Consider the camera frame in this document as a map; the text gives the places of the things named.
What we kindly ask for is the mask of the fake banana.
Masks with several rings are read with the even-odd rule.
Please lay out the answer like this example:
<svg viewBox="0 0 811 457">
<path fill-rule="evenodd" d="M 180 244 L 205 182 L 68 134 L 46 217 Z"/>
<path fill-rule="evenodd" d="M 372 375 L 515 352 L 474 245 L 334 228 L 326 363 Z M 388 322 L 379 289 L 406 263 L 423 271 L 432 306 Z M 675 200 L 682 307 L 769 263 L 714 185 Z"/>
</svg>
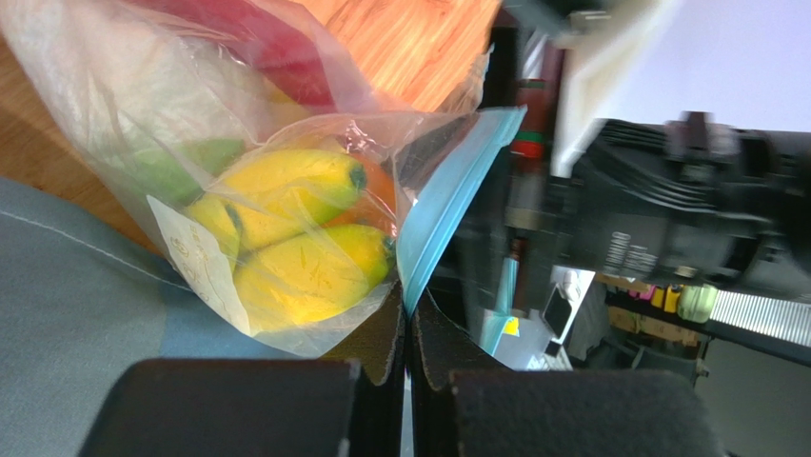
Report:
<svg viewBox="0 0 811 457">
<path fill-rule="evenodd" d="M 187 214 L 219 242 L 251 332 L 302 328 L 355 307 L 389 276 L 394 237 L 375 227 L 324 224 L 366 189 L 349 153 L 284 149 L 239 167 Z"/>
</svg>

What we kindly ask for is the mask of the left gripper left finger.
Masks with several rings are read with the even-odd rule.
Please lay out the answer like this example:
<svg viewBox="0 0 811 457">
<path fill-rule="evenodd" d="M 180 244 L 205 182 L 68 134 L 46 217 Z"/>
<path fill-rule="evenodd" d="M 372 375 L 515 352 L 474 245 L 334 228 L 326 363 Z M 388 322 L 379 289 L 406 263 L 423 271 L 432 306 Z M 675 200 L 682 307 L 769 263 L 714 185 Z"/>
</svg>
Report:
<svg viewBox="0 0 811 457">
<path fill-rule="evenodd" d="M 314 360 L 151 359 L 113 385 L 83 456 L 396 456 L 402 289 Z"/>
</svg>

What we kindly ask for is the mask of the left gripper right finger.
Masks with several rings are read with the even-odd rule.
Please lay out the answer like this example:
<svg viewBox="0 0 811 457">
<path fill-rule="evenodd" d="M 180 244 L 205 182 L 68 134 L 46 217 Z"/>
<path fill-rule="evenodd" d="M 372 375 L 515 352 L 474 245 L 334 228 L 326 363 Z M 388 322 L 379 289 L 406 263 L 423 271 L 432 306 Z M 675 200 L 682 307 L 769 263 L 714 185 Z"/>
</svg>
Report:
<svg viewBox="0 0 811 457">
<path fill-rule="evenodd" d="M 410 320 L 419 456 L 719 456 L 692 387 L 656 370 L 515 371 L 423 295 Z"/>
</svg>

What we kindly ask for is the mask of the fake orange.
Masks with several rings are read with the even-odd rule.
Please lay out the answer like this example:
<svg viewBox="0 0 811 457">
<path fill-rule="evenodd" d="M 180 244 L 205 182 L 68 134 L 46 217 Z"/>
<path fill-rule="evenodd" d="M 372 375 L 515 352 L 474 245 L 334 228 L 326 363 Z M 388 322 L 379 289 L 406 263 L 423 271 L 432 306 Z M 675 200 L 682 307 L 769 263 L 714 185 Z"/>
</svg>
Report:
<svg viewBox="0 0 811 457">
<path fill-rule="evenodd" d="M 324 227 L 361 224 L 396 237 L 396 196 L 391 176 L 379 164 L 361 153 L 350 153 L 350 156 L 358 160 L 365 169 L 365 192 L 352 208 L 324 224 Z"/>
</svg>

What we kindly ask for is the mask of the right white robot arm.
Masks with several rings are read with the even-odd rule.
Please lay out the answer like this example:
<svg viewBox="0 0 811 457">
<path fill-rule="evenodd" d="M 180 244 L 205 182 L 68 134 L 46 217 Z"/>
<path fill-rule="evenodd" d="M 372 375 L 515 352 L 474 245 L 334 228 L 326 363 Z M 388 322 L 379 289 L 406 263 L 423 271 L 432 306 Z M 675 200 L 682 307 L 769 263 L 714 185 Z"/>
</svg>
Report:
<svg viewBox="0 0 811 457">
<path fill-rule="evenodd" d="M 510 1 L 546 82 L 544 156 L 506 221 L 517 297 L 568 269 L 810 299 L 806 1 Z"/>
</svg>

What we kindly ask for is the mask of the fake red chili pepper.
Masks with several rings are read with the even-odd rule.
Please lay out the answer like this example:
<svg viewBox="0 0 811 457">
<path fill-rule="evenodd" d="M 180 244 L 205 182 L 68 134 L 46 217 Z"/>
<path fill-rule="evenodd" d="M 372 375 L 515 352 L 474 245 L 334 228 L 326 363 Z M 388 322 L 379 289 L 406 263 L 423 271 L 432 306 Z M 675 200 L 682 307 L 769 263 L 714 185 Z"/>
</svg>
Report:
<svg viewBox="0 0 811 457">
<path fill-rule="evenodd" d="M 167 0 L 135 4 L 218 33 L 217 40 L 232 55 L 261 72 L 294 102 L 319 113 L 337 110 L 312 40 L 252 2 Z"/>
</svg>

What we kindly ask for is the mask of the clear zip top bag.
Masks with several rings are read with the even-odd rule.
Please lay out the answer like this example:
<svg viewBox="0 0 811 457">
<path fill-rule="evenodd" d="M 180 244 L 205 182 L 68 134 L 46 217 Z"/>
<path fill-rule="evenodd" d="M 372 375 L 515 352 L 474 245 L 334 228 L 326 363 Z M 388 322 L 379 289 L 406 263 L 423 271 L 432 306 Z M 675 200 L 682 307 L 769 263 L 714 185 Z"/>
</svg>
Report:
<svg viewBox="0 0 811 457">
<path fill-rule="evenodd" d="M 321 356 L 338 345 L 382 304 L 394 286 L 401 287 L 405 310 L 412 313 L 486 173 L 518 132 L 524 109 L 461 107 L 424 112 L 388 101 L 305 7 L 289 1 L 250 1 L 315 44 L 337 109 L 319 113 L 294 102 L 261 72 L 232 55 L 217 40 L 218 33 L 139 7 L 137 1 L 122 2 L 153 14 L 160 26 L 176 34 L 188 34 L 222 47 L 238 63 L 259 73 L 269 88 L 270 112 L 276 121 L 269 137 L 249 146 L 184 205 L 149 194 L 126 196 L 108 184 L 77 149 L 168 255 L 191 289 L 240 332 L 272 348 L 304 357 Z M 223 179 L 239 167 L 284 149 L 361 153 L 389 173 L 396 196 L 395 263 L 382 284 L 336 317 L 302 328 L 253 333 L 237 298 L 228 258 L 215 237 L 188 216 L 187 208 L 207 192 L 225 194 Z"/>
</svg>

